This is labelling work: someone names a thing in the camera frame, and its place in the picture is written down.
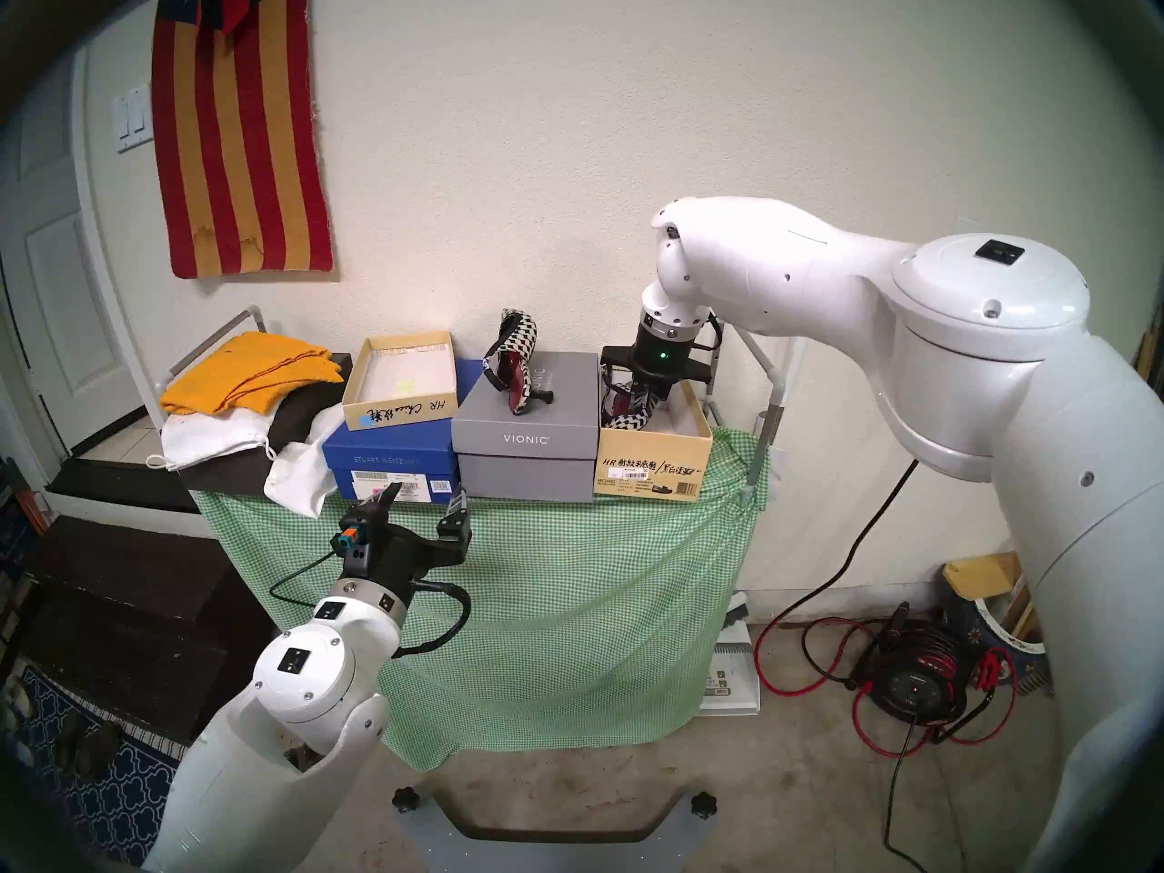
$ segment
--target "white wall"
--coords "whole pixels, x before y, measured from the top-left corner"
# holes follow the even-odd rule
[[[686,194],[775,196],[923,241],[965,215],[1069,255],[1092,329],[1124,354],[1164,243],[1161,156],[1059,0],[311,0],[332,276],[182,282],[152,146],[116,156],[109,100],[149,79],[152,5],[90,56],[90,155],[109,267],[150,375],[242,306],[333,349],[449,328],[480,355],[503,305],[541,346],[629,342],[652,214]],[[721,403],[751,427],[736,341]],[[908,457],[849,360],[812,346],[778,439],[790,468],[743,582],[825,579]],[[995,549],[988,485],[920,470],[850,584]]]

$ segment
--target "table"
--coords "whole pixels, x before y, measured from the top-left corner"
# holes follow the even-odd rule
[[[525,751],[653,741],[683,725],[703,697],[711,651],[767,505],[765,467],[746,489],[757,439],[714,430],[700,499],[597,497],[589,504],[474,498],[463,566],[430,577],[473,596],[473,616],[431,654],[384,665],[385,744],[418,771],[456,751]],[[193,494],[243,581],[283,629],[310,610],[268,588],[328,549],[347,508],[320,519],[260,497]],[[392,519],[435,537],[442,508],[397,503]],[[317,601],[339,577],[332,560],[281,592]],[[404,644],[443,632],[459,605],[421,594]]]

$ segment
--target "white door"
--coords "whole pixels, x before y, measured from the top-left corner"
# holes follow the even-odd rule
[[[142,400],[90,271],[69,101],[65,61],[0,135],[0,262],[34,386],[72,450]]]

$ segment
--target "red and yellow striped flag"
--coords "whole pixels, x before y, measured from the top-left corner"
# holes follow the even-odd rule
[[[154,141],[173,274],[331,271],[307,0],[242,0],[242,9],[227,0],[228,31],[222,2],[158,0],[154,22]]]

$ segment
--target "gray shoe box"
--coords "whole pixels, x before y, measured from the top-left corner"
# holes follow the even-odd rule
[[[554,402],[521,416],[482,376],[453,419],[461,483],[473,497],[581,503],[594,499],[598,456],[598,355],[534,353],[530,375]]]

